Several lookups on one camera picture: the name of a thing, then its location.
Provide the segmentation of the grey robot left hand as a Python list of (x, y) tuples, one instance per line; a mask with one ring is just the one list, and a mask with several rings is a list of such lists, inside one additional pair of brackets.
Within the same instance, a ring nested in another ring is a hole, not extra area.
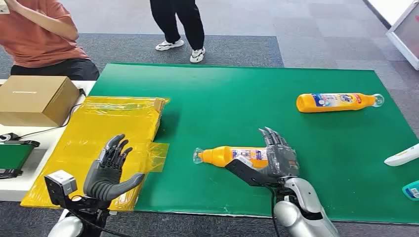
[(93, 161), (84, 181), (86, 196), (101, 201), (112, 201), (120, 195), (139, 186), (144, 173), (135, 173), (128, 180), (121, 181), (123, 165), (132, 147), (125, 149), (128, 140), (124, 134), (111, 138)]

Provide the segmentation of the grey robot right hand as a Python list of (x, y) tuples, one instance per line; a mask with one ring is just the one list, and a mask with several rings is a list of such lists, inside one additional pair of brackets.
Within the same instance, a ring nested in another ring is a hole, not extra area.
[(295, 150), (284, 137), (269, 127), (259, 129), (266, 144), (268, 165), (260, 172), (265, 176), (262, 186), (289, 188), (292, 178), (299, 175), (299, 164)]

